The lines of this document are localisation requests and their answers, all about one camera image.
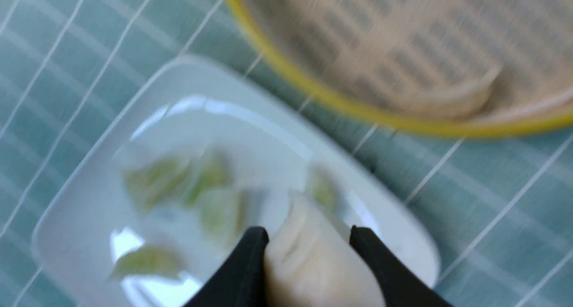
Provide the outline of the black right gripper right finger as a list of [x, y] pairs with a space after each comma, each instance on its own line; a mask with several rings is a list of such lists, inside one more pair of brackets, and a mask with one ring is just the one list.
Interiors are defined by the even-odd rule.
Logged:
[[411, 272], [371, 228], [352, 226], [349, 244], [374, 273], [388, 307], [451, 306]]

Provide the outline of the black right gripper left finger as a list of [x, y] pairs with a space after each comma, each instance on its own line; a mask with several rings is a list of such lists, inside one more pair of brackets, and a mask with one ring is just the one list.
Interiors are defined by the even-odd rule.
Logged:
[[263, 258], [268, 243], [263, 227], [249, 227], [217, 272], [185, 306], [266, 307]]

